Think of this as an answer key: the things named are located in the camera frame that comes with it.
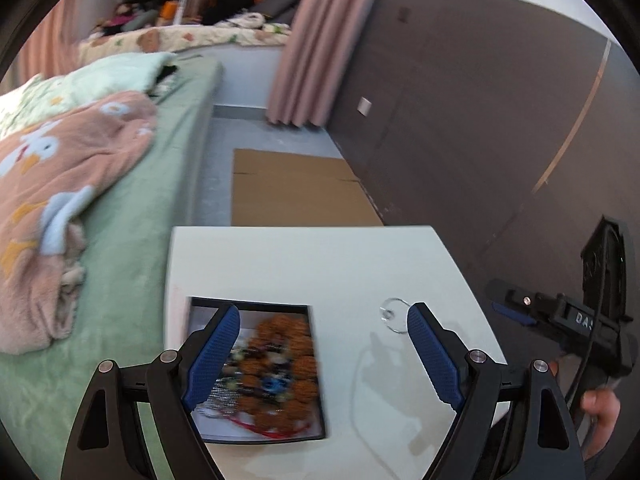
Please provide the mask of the person's right hand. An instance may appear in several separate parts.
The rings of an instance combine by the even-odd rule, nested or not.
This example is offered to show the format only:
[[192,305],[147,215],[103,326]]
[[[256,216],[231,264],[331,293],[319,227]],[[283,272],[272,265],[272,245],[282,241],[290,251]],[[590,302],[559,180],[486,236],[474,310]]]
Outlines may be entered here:
[[[578,364],[579,359],[574,356],[564,356],[559,361],[549,363],[563,394],[568,393]],[[582,457],[591,460],[605,449],[612,437],[620,416],[620,399],[612,389],[601,387],[584,393],[580,406],[592,419],[592,436],[582,445]]]

